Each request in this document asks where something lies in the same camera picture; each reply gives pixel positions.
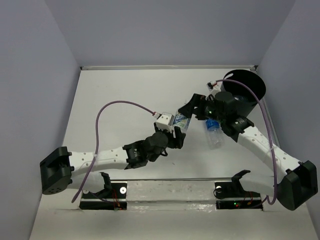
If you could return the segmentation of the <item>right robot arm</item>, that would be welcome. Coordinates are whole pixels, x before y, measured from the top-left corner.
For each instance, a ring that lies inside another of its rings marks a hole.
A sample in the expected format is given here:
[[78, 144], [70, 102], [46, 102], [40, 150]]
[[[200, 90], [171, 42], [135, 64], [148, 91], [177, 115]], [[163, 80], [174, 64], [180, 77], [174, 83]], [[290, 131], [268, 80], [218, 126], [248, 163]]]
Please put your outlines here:
[[225, 135], [272, 170], [272, 176], [255, 175], [246, 169], [236, 173], [230, 183], [235, 196], [256, 192], [294, 211], [318, 193], [317, 168], [309, 160], [302, 162], [290, 156], [264, 136], [243, 113], [243, 105], [244, 101], [227, 91], [209, 97], [195, 93], [178, 111], [187, 118], [218, 121]]

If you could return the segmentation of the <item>green white label bottle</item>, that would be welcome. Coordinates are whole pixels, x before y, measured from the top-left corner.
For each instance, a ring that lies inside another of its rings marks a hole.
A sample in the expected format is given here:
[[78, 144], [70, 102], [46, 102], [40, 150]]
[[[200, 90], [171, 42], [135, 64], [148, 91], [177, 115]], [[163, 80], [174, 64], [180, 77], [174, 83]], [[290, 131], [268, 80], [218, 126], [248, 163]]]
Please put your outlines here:
[[191, 119], [183, 115], [179, 112], [179, 110], [176, 111], [174, 120], [172, 123], [172, 127], [178, 127], [180, 128], [182, 133], [186, 133], [188, 131], [189, 125], [190, 125]]

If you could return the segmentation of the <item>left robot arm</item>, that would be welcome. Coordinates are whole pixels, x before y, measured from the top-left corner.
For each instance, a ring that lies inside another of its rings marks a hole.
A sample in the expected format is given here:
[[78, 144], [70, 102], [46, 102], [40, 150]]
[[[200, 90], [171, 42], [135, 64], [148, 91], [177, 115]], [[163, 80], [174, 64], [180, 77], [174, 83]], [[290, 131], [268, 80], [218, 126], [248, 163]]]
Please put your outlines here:
[[[67, 147], [56, 148], [39, 164], [41, 190], [54, 195], [68, 188], [88, 190], [93, 187], [97, 196], [110, 194], [111, 185], [106, 170], [131, 170], [145, 167], [159, 157], [166, 157], [167, 149], [181, 149], [186, 131], [175, 126], [171, 131], [155, 128], [155, 133], [144, 140], [98, 153], [71, 152]], [[101, 180], [90, 180], [97, 172]]]

